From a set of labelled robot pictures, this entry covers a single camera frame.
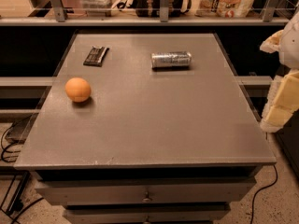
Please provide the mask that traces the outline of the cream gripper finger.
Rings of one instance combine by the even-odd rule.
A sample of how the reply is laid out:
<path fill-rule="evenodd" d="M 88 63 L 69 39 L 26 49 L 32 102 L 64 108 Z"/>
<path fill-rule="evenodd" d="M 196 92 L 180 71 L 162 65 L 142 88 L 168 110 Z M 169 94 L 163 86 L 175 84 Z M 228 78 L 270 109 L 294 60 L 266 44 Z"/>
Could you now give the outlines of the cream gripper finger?
<path fill-rule="evenodd" d="M 299 71 L 275 76 L 263 108 L 261 129 L 266 133 L 280 130 L 299 109 Z"/>
<path fill-rule="evenodd" d="M 279 30 L 271 36 L 269 36 L 267 39 L 265 39 L 265 41 L 260 46 L 260 50 L 267 53 L 273 53 L 278 51 L 282 33 L 283 31 Z"/>

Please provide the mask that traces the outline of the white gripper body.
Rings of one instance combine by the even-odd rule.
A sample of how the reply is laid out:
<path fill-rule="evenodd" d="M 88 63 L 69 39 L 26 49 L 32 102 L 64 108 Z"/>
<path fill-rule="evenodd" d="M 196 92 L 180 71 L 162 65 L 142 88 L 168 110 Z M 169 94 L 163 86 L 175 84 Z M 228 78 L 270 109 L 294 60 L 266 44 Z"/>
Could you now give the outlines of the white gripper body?
<path fill-rule="evenodd" d="M 299 12 L 285 26 L 279 41 L 279 61 L 291 69 L 299 69 Z"/>

